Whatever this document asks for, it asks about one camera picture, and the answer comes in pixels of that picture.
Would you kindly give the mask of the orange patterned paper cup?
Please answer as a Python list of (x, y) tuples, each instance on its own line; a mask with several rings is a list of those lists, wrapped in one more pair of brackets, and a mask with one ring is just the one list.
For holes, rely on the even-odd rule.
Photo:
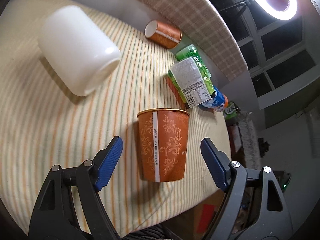
[(190, 114), (154, 108), (137, 114), (144, 179), (154, 183), (184, 178)]

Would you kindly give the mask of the white plastic cup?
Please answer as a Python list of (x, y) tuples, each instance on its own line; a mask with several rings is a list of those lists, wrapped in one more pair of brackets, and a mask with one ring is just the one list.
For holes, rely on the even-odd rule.
[(75, 5), (62, 7), (44, 22), (39, 48), (76, 96), (88, 96), (117, 68), (119, 48)]

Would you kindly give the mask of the white lace cloth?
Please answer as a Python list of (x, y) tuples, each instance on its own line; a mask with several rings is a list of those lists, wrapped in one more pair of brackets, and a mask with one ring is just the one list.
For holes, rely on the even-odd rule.
[(260, 170), (261, 159), (257, 132), (248, 112), (241, 112), (238, 116), (238, 128), (244, 149), (245, 166), (250, 169)]

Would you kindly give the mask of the striped yellow table cloth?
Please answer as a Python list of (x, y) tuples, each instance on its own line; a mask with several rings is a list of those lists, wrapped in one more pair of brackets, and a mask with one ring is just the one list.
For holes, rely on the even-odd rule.
[(84, 12), (121, 51), (119, 66), (91, 95), (72, 94), (43, 57), (38, 43), (45, 19), (71, 0), (13, 0), (1, 15), (1, 200), (28, 232), (31, 213), (50, 168), (78, 166), (120, 136), (124, 148), (100, 198), (120, 236), (191, 209), (217, 190), (200, 152), (209, 137), (230, 154), (221, 113), (189, 111), (187, 162), (182, 180), (141, 178), (137, 114), (180, 108), (166, 81), (173, 53), (103, 12)]

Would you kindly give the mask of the green white paper bag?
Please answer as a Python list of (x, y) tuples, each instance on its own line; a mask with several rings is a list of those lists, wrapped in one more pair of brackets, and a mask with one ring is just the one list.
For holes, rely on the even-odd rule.
[(228, 103), (228, 106), (223, 111), (223, 116), (225, 120), (232, 119), (237, 117), (237, 115), (241, 112), (241, 109), (237, 106), (237, 104), (233, 101)]

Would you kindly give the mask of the blue orange drink bottle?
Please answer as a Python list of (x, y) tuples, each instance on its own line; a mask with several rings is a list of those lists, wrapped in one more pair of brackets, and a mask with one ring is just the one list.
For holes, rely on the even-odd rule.
[(222, 94), (217, 87), (214, 86), (215, 92), (212, 94), (212, 98), (202, 104), (200, 107), (210, 108), (216, 112), (223, 112), (228, 106), (227, 96)]

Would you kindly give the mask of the green label plastic bottle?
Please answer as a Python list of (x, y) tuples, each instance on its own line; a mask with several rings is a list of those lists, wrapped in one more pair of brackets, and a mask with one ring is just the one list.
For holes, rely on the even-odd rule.
[(176, 62), (167, 75), (187, 109), (201, 105), (215, 96), (208, 69), (196, 57)]

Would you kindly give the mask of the black tripod stand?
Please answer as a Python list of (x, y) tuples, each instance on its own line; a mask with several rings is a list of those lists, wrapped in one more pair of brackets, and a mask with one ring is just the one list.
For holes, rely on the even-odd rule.
[(224, 12), (224, 11), (231, 10), (231, 9), (236, 9), (239, 7), (249, 7), (253, 2), (254, 2), (254, 0), (243, 0), (240, 2), (236, 2), (233, 5), (229, 5), (223, 9), (219, 10), (219, 12)]

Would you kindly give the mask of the plaid beige sill cloth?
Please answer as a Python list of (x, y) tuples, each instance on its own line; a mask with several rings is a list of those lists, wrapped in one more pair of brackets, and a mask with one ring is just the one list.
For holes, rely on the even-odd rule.
[(247, 70), (240, 48), (209, 0), (138, 0), (176, 25), (232, 81)]

